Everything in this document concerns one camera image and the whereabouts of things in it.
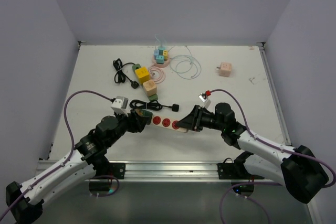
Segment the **beige power strip red sockets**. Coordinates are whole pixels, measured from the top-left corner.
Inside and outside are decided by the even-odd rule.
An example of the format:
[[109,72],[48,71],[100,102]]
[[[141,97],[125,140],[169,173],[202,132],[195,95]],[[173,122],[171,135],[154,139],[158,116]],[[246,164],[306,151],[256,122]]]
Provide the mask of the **beige power strip red sockets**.
[[151,118],[150,125],[161,127],[168,130],[173,130],[175,132],[182,132],[187,133],[188,130],[182,127],[178,127],[177,124],[178,120],[168,118],[165,116],[160,115],[153,115]]

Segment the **pink cube adapter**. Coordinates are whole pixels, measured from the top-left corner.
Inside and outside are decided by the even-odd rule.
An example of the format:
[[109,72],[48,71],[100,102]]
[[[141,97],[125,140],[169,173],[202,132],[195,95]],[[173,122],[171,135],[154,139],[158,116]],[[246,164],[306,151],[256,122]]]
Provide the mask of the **pink cube adapter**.
[[216,67],[216,71],[219,76],[229,77],[232,72],[232,64],[228,62],[222,62],[219,66]]

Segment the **dark green cube adapter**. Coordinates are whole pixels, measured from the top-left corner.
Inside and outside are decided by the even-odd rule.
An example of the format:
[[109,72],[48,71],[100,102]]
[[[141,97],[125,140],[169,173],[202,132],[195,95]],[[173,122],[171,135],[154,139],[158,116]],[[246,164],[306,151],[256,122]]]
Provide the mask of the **dark green cube adapter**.
[[136,109],[136,112],[139,116],[146,119],[146,124],[150,125],[153,118],[153,113],[151,111],[145,110],[145,109]]

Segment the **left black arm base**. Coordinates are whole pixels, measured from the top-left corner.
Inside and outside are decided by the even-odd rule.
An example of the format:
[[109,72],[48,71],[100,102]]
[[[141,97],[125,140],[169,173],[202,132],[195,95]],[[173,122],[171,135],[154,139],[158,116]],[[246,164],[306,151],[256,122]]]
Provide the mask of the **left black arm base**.
[[114,195],[124,179],[125,163],[111,163],[106,157],[93,162],[94,176],[89,179],[89,191],[95,197]]

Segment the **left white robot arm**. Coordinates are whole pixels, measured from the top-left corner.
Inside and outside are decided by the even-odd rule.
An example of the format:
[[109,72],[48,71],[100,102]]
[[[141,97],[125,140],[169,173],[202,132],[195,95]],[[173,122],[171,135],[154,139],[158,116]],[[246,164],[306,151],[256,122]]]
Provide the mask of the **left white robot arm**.
[[17,223],[33,223],[43,205],[67,188],[86,179],[114,179],[107,150],[126,132],[140,133],[148,118],[132,110],[125,115],[104,117],[70,152],[34,178],[6,187],[6,204]]

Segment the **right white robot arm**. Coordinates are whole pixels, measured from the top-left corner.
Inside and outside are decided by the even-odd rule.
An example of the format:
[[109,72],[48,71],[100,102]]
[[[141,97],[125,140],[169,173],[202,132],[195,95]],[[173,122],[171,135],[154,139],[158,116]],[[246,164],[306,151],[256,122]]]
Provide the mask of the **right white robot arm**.
[[285,146],[260,137],[236,120],[227,103],[217,104],[214,112],[196,105],[176,126],[195,132],[203,128],[220,131],[226,144],[243,151],[234,160],[236,176],[271,180],[286,187],[302,203],[309,203],[329,180],[309,148]]

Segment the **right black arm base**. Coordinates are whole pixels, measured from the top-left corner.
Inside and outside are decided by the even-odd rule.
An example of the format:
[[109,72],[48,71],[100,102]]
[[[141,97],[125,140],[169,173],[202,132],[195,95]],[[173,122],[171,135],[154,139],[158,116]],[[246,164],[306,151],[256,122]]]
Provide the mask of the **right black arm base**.
[[[223,162],[217,163],[217,173],[219,179],[230,179],[230,180],[248,180],[248,182],[253,182],[255,179],[264,179],[258,175],[250,174],[244,167],[244,163],[248,157],[252,156],[250,152],[243,152],[234,160],[231,158],[226,158]],[[235,185],[233,188],[234,193],[250,196],[254,192],[254,185],[242,185],[238,186],[239,182],[231,182]]]

